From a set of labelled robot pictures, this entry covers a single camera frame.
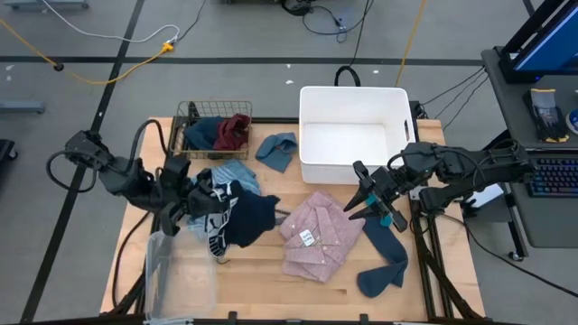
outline white cable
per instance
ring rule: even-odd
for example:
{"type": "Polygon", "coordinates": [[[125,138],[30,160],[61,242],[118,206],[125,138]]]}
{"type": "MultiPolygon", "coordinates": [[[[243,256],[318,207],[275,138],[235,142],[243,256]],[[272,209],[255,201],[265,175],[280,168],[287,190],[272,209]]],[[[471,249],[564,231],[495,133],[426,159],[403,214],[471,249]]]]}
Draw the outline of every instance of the white cable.
{"type": "Polygon", "coordinates": [[[87,35],[87,36],[93,36],[93,37],[100,37],[100,38],[105,38],[105,39],[117,39],[120,41],[127,41],[127,42],[135,42],[135,43],[139,43],[139,42],[147,42],[148,40],[152,39],[157,33],[160,33],[162,30],[166,29],[166,28],[174,28],[177,30],[177,33],[167,42],[169,43],[173,43],[176,42],[179,39],[179,34],[181,33],[181,30],[179,29],[179,27],[173,25],[173,24],[166,24],[165,26],[159,28],[156,32],[153,32],[149,37],[143,39],[143,40],[139,40],[139,41],[135,41],[135,40],[128,40],[124,37],[121,36],[109,36],[109,35],[100,35],[100,34],[95,34],[92,32],[84,32],[82,31],[80,28],[78,28],[77,26],[73,25],[72,23],[70,23],[69,21],[66,20],[66,18],[62,17],[61,14],[59,14],[56,10],[54,10],[54,8],[52,8],[51,5],[48,4],[48,2],[46,0],[42,0],[44,2],[44,4],[54,13],[56,14],[59,18],[61,18],[61,20],[66,23],[68,26],[70,26],[72,29],[74,29],[75,31],[87,35]]]}

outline black table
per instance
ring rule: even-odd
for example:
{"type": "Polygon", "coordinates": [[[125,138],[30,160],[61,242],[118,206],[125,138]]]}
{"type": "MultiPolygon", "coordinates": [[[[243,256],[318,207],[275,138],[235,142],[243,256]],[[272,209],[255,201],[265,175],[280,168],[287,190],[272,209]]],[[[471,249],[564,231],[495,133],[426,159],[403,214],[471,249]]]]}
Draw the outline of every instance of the black table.
{"type": "MultiPolygon", "coordinates": [[[[553,153],[575,154],[578,158],[578,135],[570,134],[566,143],[546,144],[536,136],[536,127],[532,117],[522,100],[522,95],[531,88],[555,88],[556,104],[564,114],[578,108],[578,76],[546,76],[534,85],[510,85],[504,80],[499,69],[499,56],[495,50],[481,53],[489,80],[494,88],[502,115],[506,121],[506,130],[500,138],[518,140],[535,157],[553,157],[553,153]]],[[[530,198],[525,185],[509,184],[511,188],[510,207],[517,209],[519,218],[524,225],[527,240],[533,247],[578,247],[578,199],[571,198],[530,198]]],[[[516,218],[512,216],[513,224],[510,230],[521,255],[526,255],[526,249],[521,243],[520,229],[516,226],[516,218]]]]}

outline computer monitor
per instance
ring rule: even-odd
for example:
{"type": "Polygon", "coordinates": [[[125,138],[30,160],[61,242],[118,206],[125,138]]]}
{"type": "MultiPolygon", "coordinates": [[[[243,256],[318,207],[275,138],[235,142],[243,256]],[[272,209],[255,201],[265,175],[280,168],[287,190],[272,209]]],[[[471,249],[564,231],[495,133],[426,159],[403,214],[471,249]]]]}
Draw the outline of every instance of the computer monitor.
{"type": "Polygon", "coordinates": [[[545,0],[499,53],[508,83],[578,75],[578,0],[545,0]]]}

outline yellow cable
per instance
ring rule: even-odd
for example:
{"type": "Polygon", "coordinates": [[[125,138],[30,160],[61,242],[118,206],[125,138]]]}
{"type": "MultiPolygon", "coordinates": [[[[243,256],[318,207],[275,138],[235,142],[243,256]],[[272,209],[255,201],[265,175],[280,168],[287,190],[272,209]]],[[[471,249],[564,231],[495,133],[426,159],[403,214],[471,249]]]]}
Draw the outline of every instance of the yellow cable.
{"type": "MultiPolygon", "coordinates": [[[[32,44],[30,44],[28,41],[26,41],[24,39],[24,37],[20,36],[20,34],[17,31],[15,31],[14,28],[12,28],[12,26],[10,26],[6,21],[4,21],[3,19],[0,19],[0,24],[2,24],[8,30],[8,32],[10,32],[12,35],[14,35],[14,37],[16,37],[18,39],[18,41],[22,42],[24,45],[26,45],[26,47],[28,47],[28,49],[30,49],[31,51],[36,53],[36,55],[43,58],[45,61],[50,63],[53,67],[56,67],[58,65],[58,63],[51,60],[46,55],[42,54],[42,52],[38,51],[32,44]]],[[[80,81],[84,81],[90,85],[107,85],[107,84],[111,84],[113,82],[117,82],[121,79],[124,79],[126,76],[128,76],[134,70],[144,66],[146,63],[149,63],[149,62],[157,59],[158,57],[160,57],[164,53],[166,53],[168,51],[172,51],[173,49],[174,49],[174,47],[171,44],[166,42],[163,44],[163,49],[161,51],[159,51],[158,53],[156,53],[153,57],[151,57],[150,59],[145,60],[141,63],[136,64],[134,67],[129,69],[127,72],[123,73],[122,75],[118,76],[117,78],[114,78],[114,79],[111,79],[108,81],[94,81],[94,80],[86,79],[86,78],[83,78],[83,77],[77,75],[74,72],[68,72],[66,70],[64,71],[64,73],[66,73],[67,75],[72,76],[73,78],[76,78],[80,81]]]]}
{"type": "Polygon", "coordinates": [[[422,20],[422,16],[424,15],[425,3],[427,0],[422,0],[422,3],[419,5],[419,12],[415,17],[414,27],[412,28],[412,32],[409,34],[409,39],[407,39],[406,45],[406,52],[404,52],[404,58],[401,60],[401,65],[399,66],[399,71],[397,72],[397,79],[396,79],[396,87],[399,85],[399,80],[401,79],[401,73],[404,71],[404,67],[406,66],[406,59],[407,55],[409,55],[409,51],[412,48],[412,42],[414,41],[415,32],[417,31],[417,26],[419,22],[422,20]]]}

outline dark red cloth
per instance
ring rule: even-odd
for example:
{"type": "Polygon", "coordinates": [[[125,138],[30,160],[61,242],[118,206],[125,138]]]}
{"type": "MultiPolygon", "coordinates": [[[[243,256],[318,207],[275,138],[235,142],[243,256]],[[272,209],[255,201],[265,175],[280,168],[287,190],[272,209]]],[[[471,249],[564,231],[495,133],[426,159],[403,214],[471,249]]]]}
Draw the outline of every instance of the dark red cloth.
{"type": "Polygon", "coordinates": [[[213,145],[215,150],[237,150],[249,138],[247,127],[251,117],[235,114],[219,124],[219,138],[213,145]]]}

